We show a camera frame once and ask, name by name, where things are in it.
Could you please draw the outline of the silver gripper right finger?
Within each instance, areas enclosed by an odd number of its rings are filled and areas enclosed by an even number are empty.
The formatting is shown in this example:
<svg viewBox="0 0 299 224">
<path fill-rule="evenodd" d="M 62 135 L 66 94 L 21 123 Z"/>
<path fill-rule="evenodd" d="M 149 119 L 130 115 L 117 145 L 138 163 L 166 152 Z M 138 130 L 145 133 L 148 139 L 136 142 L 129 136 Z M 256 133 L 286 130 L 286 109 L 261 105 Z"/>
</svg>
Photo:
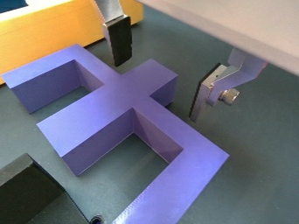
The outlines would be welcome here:
<svg viewBox="0 0 299 224">
<path fill-rule="evenodd" d="M 252 81 L 266 66 L 266 62 L 233 48 L 228 56 L 228 66 L 220 63 L 200 81 L 190 105 L 189 118 L 196 122 L 208 107 L 217 102 L 230 105 L 238 96 L 236 87 Z"/>
</svg>

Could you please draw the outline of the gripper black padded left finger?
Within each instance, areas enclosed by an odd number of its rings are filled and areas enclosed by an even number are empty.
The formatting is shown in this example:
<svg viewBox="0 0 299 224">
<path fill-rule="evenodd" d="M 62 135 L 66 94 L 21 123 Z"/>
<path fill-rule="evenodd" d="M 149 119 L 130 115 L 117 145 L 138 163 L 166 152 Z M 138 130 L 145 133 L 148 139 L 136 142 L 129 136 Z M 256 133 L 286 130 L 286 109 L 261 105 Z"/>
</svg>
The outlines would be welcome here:
<svg viewBox="0 0 299 224">
<path fill-rule="evenodd" d="M 96 4 L 113 64 L 118 67 L 132 58 L 130 17 L 122 12 L 118 0 L 96 0 Z"/>
</svg>

